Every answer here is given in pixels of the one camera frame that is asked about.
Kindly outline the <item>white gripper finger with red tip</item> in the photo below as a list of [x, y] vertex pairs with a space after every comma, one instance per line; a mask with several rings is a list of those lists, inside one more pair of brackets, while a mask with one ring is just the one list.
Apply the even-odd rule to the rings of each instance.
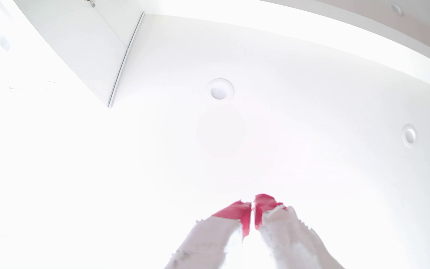
[[343, 269], [294, 208], [270, 195], [255, 196], [255, 229], [277, 269]]
[[165, 269], [220, 269], [230, 246], [242, 244], [250, 232], [251, 202], [236, 201], [196, 221]]

